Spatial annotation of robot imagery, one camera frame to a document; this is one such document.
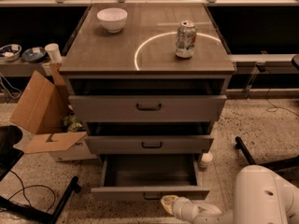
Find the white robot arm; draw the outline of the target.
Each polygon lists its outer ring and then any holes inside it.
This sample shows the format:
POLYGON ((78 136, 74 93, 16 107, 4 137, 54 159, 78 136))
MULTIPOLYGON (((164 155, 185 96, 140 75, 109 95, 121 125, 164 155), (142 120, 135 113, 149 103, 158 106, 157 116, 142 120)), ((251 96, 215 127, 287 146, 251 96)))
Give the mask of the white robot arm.
POLYGON ((163 196, 161 203, 167 213, 190 224, 299 224, 299 188, 260 165, 238 173, 234 208, 226 213, 176 195, 163 196))

